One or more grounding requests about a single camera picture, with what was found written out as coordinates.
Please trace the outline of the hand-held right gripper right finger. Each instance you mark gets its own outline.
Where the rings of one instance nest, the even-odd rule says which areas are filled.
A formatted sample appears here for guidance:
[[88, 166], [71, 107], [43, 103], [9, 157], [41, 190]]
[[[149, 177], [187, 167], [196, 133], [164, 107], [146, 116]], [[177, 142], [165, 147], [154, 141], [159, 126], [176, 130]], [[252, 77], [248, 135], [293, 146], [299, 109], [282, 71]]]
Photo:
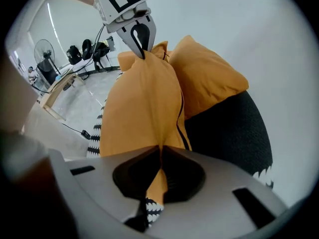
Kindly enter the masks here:
[[165, 149], [197, 162], [206, 179], [191, 199], [164, 206], [145, 232], [150, 238], [232, 239], [255, 232], [258, 227], [233, 193], [238, 189], [247, 189], [274, 218], [287, 210], [272, 189], [236, 165], [184, 149]]

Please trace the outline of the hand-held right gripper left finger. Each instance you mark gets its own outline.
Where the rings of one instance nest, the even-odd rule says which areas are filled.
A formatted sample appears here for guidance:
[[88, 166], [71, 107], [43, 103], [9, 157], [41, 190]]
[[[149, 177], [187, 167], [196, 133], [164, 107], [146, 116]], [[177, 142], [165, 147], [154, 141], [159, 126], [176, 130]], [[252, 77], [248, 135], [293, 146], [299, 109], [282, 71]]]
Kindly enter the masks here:
[[125, 197], [112, 176], [119, 164], [154, 149], [145, 147], [104, 158], [72, 161], [65, 161], [59, 151], [49, 149], [53, 175], [78, 236], [162, 236], [158, 224], [144, 233], [124, 224], [137, 214], [140, 202]]

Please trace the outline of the orange sofa with striped cover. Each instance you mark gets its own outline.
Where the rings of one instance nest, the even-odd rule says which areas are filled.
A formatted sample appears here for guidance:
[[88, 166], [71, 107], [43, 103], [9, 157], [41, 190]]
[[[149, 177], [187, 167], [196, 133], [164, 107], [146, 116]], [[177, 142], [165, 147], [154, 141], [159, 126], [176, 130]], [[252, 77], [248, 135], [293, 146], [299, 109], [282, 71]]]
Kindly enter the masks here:
[[[87, 152], [100, 156], [102, 112]], [[190, 149], [231, 162], [251, 175], [269, 172], [273, 157], [266, 127], [248, 92], [231, 96], [190, 119], [184, 119]], [[159, 218], [164, 205], [193, 197], [203, 186], [203, 169], [195, 162], [163, 147], [140, 154], [116, 168], [115, 183], [125, 196], [140, 200], [135, 217], [126, 224], [145, 231]]]

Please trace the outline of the black backpack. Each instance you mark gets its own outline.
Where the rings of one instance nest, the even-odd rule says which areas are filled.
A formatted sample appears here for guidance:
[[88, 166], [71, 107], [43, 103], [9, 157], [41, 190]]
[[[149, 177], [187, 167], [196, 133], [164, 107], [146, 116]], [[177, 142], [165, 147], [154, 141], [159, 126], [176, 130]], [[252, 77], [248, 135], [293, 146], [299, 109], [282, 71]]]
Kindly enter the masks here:
[[92, 43], [91, 40], [85, 39], [82, 43], [82, 59], [88, 60], [92, 56]]
[[110, 52], [110, 48], [103, 42], [97, 42], [92, 51], [95, 70], [99, 71], [101, 68], [104, 68], [101, 63], [101, 58], [107, 56]]
[[82, 60], [82, 55], [75, 45], [71, 45], [66, 52], [69, 63], [75, 65]]

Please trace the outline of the standing fan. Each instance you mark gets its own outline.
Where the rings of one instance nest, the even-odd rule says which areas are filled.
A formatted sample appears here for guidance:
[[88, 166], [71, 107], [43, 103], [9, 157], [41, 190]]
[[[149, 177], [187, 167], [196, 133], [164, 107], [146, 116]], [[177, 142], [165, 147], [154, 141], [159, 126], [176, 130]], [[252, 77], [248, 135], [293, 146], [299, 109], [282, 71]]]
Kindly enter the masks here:
[[60, 75], [60, 71], [55, 65], [55, 53], [53, 46], [46, 39], [39, 40], [34, 47], [34, 58], [36, 63], [40, 63], [44, 59], [48, 59], [53, 69]]

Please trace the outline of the oval wooden side table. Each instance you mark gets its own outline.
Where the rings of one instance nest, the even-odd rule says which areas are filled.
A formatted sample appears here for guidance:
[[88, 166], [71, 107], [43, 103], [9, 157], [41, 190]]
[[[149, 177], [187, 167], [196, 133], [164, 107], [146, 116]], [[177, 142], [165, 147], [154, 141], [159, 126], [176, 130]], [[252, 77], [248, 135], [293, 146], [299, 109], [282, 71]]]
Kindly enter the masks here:
[[65, 118], [63, 118], [58, 112], [53, 109], [53, 105], [67, 83], [74, 87], [71, 82], [71, 80], [73, 79], [76, 79], [82, 85], [85, 85], [85, 82], [77, 73], [73, 71], [73, 69], [68, 69], [65, 73], [63, 73], [61, 78], [54, 81], [54, 83], [40, 100], [40, 107], [57, 120], [65, 121]]

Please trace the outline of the black cabinet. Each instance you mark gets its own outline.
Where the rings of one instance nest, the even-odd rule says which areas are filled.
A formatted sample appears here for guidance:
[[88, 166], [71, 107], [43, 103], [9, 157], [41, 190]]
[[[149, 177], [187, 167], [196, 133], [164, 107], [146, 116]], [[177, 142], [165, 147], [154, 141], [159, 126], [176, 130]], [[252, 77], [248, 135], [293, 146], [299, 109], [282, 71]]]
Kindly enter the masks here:
[[38, 69], [40, 70], [41, 74], [47, 80], [47, 82], [52, 85], [57, 77], [57, 73], [53, 69], [53, 66], [49, 62], [48, 59], [44, 59], [40, 63], [37, 64]]

